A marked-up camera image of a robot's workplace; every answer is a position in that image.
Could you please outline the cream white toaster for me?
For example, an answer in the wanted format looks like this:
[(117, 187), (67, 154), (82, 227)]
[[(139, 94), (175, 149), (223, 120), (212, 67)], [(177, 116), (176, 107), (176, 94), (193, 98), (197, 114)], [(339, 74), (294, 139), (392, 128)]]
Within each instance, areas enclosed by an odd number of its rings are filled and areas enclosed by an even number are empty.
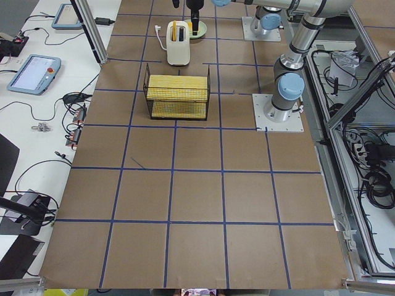
[(167, 62), (173, 66), (185, 66), (190, 62), (188, 24), (184, 21), (177, 21), (177, 40), (173, 42), (172, 22), (169, 22), (167, 26)]

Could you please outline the light green plate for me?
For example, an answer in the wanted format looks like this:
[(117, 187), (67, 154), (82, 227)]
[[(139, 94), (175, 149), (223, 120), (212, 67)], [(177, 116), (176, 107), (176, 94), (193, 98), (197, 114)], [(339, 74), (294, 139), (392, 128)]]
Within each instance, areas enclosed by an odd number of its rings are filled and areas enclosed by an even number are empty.
[(190, 39), (202, 38), (206, 34), (207, 25), (202, 20), (199, 21), (198, 31), (195, 35), (193, 35), (193, 24), (192, 24), (191, 19), (190, 18), (186, 19), (185, 22), (188, 24)]

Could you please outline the yellow toast slice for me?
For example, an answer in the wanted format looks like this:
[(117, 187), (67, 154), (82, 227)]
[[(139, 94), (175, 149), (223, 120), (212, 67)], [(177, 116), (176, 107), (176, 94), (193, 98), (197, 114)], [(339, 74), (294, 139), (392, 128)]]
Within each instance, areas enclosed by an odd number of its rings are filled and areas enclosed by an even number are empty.
[(177, 21), (174, 20), (172, 22), (172, 41), (175, 42), (177, 40)]

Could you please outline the black power adapter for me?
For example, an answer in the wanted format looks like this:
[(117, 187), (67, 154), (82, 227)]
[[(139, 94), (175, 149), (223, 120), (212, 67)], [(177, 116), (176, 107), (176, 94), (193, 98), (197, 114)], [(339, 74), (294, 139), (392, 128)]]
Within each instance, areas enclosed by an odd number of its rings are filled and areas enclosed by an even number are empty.
[(103, 18), (103, 17), (96, 17), (94, 19), (94, 21), (95, 21), (95, 24), (97, 24), (97, 25), (106, 25), (106, 26), (109, 26), (115, 22), (114, 20), (111, 20), (110, 18)]

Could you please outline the far blue teach pendant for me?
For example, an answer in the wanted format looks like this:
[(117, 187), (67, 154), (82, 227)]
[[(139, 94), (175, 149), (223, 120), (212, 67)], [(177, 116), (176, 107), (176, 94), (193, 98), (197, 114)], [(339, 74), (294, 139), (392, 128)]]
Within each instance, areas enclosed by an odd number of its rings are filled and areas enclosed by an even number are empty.
[(51, 24), (55, 30), (81, 30), (82, 25), (71, 4), (60, 5)]

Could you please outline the blue teach pendant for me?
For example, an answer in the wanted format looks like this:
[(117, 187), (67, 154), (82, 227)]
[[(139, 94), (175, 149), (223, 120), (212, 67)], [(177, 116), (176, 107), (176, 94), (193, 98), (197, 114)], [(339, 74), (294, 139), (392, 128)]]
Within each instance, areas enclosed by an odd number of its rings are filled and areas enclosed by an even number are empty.
[(71, 4), (60, 5), (51, 24), (55, 30), (81, 30), (82, 25)]
[(7, 85), (7, 90), (41, 95), (52, 83), (61, 64), (58, 57), (31, 54)]

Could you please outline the crumpled white paper bag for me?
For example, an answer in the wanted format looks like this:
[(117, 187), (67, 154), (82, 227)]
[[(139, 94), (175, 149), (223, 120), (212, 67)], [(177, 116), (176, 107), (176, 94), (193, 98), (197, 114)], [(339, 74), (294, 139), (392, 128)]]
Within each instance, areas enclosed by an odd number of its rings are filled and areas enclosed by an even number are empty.
[(340, 86), (351, 87), (354, 85), (358, 66), (359, 58), (354, 51), (332, 52), (328, 77), (332, 82), (338, 79), (338, 84)]

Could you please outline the near blue teach pendant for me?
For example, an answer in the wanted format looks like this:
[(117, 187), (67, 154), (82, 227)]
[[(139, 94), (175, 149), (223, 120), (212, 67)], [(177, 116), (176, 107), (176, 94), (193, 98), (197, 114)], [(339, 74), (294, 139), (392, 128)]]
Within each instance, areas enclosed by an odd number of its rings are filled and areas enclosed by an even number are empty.
[(7, 85), (7, 90), (41, 95), (52, 83), (61, 64), (58, 57), (31, 54)]

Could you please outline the black electronics box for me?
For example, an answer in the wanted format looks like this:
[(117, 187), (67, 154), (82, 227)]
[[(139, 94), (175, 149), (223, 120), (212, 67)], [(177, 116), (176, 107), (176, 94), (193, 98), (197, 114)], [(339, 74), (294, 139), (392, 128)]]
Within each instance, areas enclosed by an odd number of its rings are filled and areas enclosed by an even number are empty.
[(4, 57), (18, 57), (29, 40), (29, 37), (19, 34), (12, 37), (1, 32), (1, 59)]

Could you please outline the small metal clamp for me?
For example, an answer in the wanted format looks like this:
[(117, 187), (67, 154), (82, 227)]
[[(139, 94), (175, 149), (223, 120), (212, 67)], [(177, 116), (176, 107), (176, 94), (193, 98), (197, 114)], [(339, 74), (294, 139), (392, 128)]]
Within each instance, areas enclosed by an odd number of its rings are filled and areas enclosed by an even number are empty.
[(33, 131), (42, 132), (42, 133), (46, 133), (52, 130), (52, 128), (45, 122), (39, 122), (37, 125), (31, 126), (31, 129)]

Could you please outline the aluminium frame post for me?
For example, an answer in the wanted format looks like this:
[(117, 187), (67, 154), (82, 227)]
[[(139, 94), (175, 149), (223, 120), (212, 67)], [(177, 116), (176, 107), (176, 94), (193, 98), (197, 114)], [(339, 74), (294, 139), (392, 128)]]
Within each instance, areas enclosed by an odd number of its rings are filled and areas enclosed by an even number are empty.
[(70, 0), (70, 2), (85, 32), (96, 62), (101, 65), (106, 64), (108, 55), (88, 2), (86, 0)]

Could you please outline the aluminium side rail frame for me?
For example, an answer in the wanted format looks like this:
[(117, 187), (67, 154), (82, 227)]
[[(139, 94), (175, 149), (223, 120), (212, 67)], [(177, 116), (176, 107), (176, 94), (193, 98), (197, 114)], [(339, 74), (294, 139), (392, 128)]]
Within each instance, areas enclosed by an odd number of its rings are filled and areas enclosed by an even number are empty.
[[(329, 77), (331, 53), (354, 51), (354, 85)], [(394, 282), (394, 2), (356, 1), (329, 19), (306, 58), (322, 158), (357, 279)]]

